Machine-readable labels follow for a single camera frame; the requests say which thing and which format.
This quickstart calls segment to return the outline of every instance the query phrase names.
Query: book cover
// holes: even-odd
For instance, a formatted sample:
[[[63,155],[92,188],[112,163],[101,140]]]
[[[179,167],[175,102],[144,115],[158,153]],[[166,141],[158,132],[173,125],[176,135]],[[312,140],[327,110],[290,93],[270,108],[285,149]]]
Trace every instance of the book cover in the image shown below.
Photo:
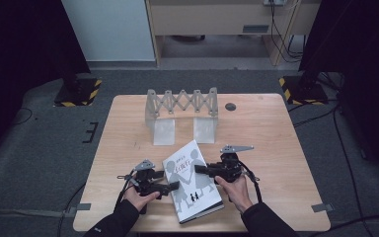
[[[171,197],[181,224],[224,207],[213,179],[196,173],[194,165],[205,166],[195,140],[163,161],[168,183],[180,182]]]

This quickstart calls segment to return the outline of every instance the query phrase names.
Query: human hand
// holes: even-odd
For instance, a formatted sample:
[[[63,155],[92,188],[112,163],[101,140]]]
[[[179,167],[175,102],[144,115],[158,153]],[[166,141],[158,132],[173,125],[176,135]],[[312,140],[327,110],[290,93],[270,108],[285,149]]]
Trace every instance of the human hand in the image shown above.
[[[132,205],[134,205],[134,207],[136,207],[136,209],[138,211],[140,211],[141,209],[143,209],[143,207],[149,203],[150,201],[154,200],[155,198],[157,198],[161,193],[159,192],[155,192],[155,193],[152,193],[148,196],[145,196],[145,197],[142,197],[134,187],[129,187],[126,191],[125,191],[125,194],[124,194],[124,199],[127,199],[128,201],[130,201],[130,203]]]
[[[214,180],[223,188],[224,192],[229,196],[229,199],[232,200],[241,213],[253,205],[249,199],[245,175],[241,175],[233,183],[227,183],[220,176],[214,177]]]

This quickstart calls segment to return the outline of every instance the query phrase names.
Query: black cable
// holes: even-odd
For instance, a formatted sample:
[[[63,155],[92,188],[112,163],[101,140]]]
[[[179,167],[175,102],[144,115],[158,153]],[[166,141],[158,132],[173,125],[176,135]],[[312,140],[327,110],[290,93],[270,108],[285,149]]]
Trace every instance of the black cable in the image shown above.
[[[282,35],[281,35],[281,33],[279,32],[278,27],[277,27],[276,24],[275,24],[275,19],[274,19],[274,16],[275,16],[275,6],[274,6],[273,1],[270,1],[270,10],[271,10],[270,38],[271,38],[273,44],[275,45],[275,47],[278,49],[279,54],[281,55],[282,59],[283,59],[284,61],[286,61],[286,62],[289,62],[289,63],[295,63],[295,62],[299,62],[299,61],[301,61],[301,60],[294,60],[294,61],[289,61],[289,60],[287,60],[287,59],[284,57],[284,55],[283,55],[283,53],[282,53],[282,51],[281,51],[281,48],[276,44],[275,39],[273,38],[273,28],[276,29],[278,35],[281,37],[282,46],[283,46],[284,49],[287,51],[288,55],[289,55],[290,57],[292,57],[292,58],[297,58],[297,57],[299,57],[299,56],[291,55],[291,54],[289,53],[289,51],[287,50],[287,47],[286,47],[286,45],[285,45],[285,43],[284,43],[284,40],[283,40],[283,38],[282,38]]]
[[[353,172],[352,172],[352,168],[351,168],[351,165],[350,165],[350,162],[349,162],[349,158],[347,156],[347,153],[346,153],[346,150],[345,150],[345,147],[344,147],[344,144],[343,144],[343,140],[342,140],[342,137],[341,137],[340,129],[339,129],[338,123],[337,123],[337,113],[336,113],[337,108],[338,108],[338,106],[333,111],[334,125],[335,125],[335,129],[337,131],[338,139],[340,140],[340,143],[341,143],[341,148],[342,148],[343,156],[345,158],[345,161],[346,161],[346,164],[347,164],[347,168],[349,170],[350,178],[352,180],[352,187],[353,187],[353,192],[355,194],[356,204],[357,204],[358,211],[359,211],[359,217],[363,218],[364,214],[362,213],[361,201],[359,200],[358,190],[356,188],[355,178],[353,176]],[[369,230],[369,228],[368,228],[367,223],[365,222],[365,220],[362,220],[362,224],[364,225],[364,228],[367,231],[367,233],[369,234],[369,236],[372,237],[373,235],[372,235],[371,231]]]
[[[308,122],[310,122],[310,121],[313,121],[313,120],[316,120],[316,119],[321,119],[321,118],[323,118],[323,117],[325,117],[325,116],[328,116],[328,115],[330,115],[333,111],[335,111],[339,106],[340,106],[340,104],[338,103],[338,104],[337,104],[334,108],[332,108],[330,111],[328,111],[328,112],[326,112],[326,113],[324,113],[324,114],[322,114],[322,115],[320,115],[320,116],[317,116],[317,117],[314,117],[314,118],[308,118],[308,119],[303,120],[303,121],[299,121],[299,122],[297,122],[297,123],[294,124],[294,127],[298,127],[298,126],[303,125],[303,124],[306,124],[306,123],[308,123]]]
[[[133,173],[134,173],[134,169],[131,170],[131,172],[130,172],[130,174],[128,176],[124,176],[124,177],[123,176],[118,176],[117,177],[118,179],[124,178],[125,179],[125,184],[124,184],[124,187],[122,187],[122,191],[119,192],[118,199],[116,200],[116,203],[115,203],[114,211],[116,211],[118,209],[119,204],[122,201],[122,197],[124,196],[125,191],[127,190],[128,182],[130,181],[130,178],[132,178]]]
[[[341,87],[338,86],[331,78],[331,76],[329,75],[328,72],[321,72],[320,73],[323,77],[326,78],[327,81],[323,81],[323,80],[320,80],[318,79],[319,82],[325,84],[326,86],[328,86],[329,88],[331,89],[334,89],[336,91],[340,91],[341,90]]]
[[[348,225],[351,225],[351,224],[354,224],[356,222],[361,222],[361,221],[365,221],[365,220],[369,220],[369,219],[379,219],[379,215],[369,215],[369,216],[364,216],[362,218],[353,219],[353,220],[348,221],[346,223],[336,225],[336,226],[332,227],[331,229],[329,229],[329,230],[327,230],[325,232],[314,233],[314,234],[310,235],[310,237],[314,237],[314,236],[318,236],[318,235],[321,235],[321,234],[325,234],[325,233],[331,232],[331,231],[336,230],[336,229],[344,228],[344,227],[346,227]]]
[[[340,73],[340,72],[339,72],[339,76],[341,77],[341,79],[340,79],[340,88],[343,88],[345,76],[342,73]]]
[[[32,110],[30,110],[30,109],[28,109],[28,108],[24,108],[24,107],[20,108],[20,110],[26,110],[26,111],[30,112],[29,117],[26,118],[26,119],[24,119],[23,121],[16,122],[16,123],[12,123],[12,125],[20,125],[20,124],[23,124],[24,122],[27,122],[28,120],[30,120],[30,119],[32,118],[32,116],[33,116],[33,111],[32,111]]]
[[[69,207],[70,202],[76,197],[76,195],[85,187],[86,183],[84,183],[79,189],[75,192],[75,194],[70,198],[69,202],[66,204],[66,206],[63,209],[63,214],[60,217],[59,223],[58,223],[58,228],[57,228],[57,237],[60,237],[60,232],[61,232],[61,225],[63,223],[64,219],[64,213],[66,212],[67,208]]]
[[[263,197],[261,196],[260,185],[257,182],[257,177],[255,177],[254,172],[252,172],[248,168],[248,166],[246,166],[242,161],[239,161],[239,164],[241,164],[246,169],[246,172],[248,172],[249,179],[251,179],[252,183],[254,183],[255,191],[257,192],[258,202],[259,203],[263,202]]]
[[[290,113],[290,112],[292,112],[292,111],[294,111],[294,110],[297,110],[298,108],[304,107],[304,106],[306,106],[306,105],[307,105],[307,104],[302,104],[302,105],[296,106],[296,107],[294,107],[294,108],[288,110],[288,112]]]
[[[299,54],[299,55],[295,55],[295,57],[301,57],[301,56],[303,56],[303,52],[302,51],[301,52],[291,51],[290,48],[291,48],[291,45],[293,43],[293,40],[294,40],[294,36],[291,36],[290,37],[290,41],[288,42],[287,52],[288,53]],[[305,48],[305,41],[303,41],[303,51],[304,51],[304,48]]]

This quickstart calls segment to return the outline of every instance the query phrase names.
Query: dark gray floor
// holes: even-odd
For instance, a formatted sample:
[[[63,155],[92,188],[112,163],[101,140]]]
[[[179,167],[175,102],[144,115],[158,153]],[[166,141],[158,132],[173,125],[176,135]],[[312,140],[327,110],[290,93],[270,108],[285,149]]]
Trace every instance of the dark gray floor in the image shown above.
[[[53,99],[62,85],[61,80],[32,89],[25,97],[24,109],[14,120],[19,124],[8,130],[0,144],[0,209],[63,210],[88,177],[115,95],[146,94],[147,89],[158,93],[167,89],[173,93],[181,89],[205,92],[213,86],[218,88],[218,93],[282,94],[277,79],[298,74],[295,70],[241,70],[239,67],[214,70],[211,65],[210,69],[195,66],[196,70],[183,70],[185,66],[181,66],[176,65],[180,70],[172,70],[172,67],[94,70],[93,74],[103,83],[94,104],[89,107],[54,107]],[[333,90],[325,89],[330,98],[336,96]],[[290,112],[291,119],[297,124],[322,115],[335,105],[336,102],[304,106]],[[288,110],[293,108],[295,106],[287,105]],[[360,148],[346,121],[339,113],[336,119],[362,212],[365,216],[379,214],[379,165],[361,158]],[[93,129],[91,122],[99,123],[94,140],[83,143],[90,138],[87,130]],[[332,225],[358,218],[351,176],[333,115],[297,126],[296,132],[323,202],[335,208],[328,213]],[[79,203],[81,194],[74,197],[71,206]],[[0,216],[0,236],[57,236],[58,223],[58,218],[50,217]],[[82,235],[73,230],[72,223],[73,218],[64,219],[61,236]],[[368,220],[367,224],[373,236],[379,236],[379,219]],[[299,234],[310,236],[312,233]],[[323,236],[370,235],[361,223],[356,223]]]

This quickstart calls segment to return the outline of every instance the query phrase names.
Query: black curtain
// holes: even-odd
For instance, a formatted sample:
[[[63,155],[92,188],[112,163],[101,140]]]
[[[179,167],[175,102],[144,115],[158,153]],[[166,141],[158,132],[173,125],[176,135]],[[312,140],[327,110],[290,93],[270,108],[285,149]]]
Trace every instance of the black curtain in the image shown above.
[[[61,1],[0,0],[0,138],[24,94],[66,71],[90,72]]]
[[[299,69],[343,73],[343,114],[379,162],[379,2],[322,0]]]

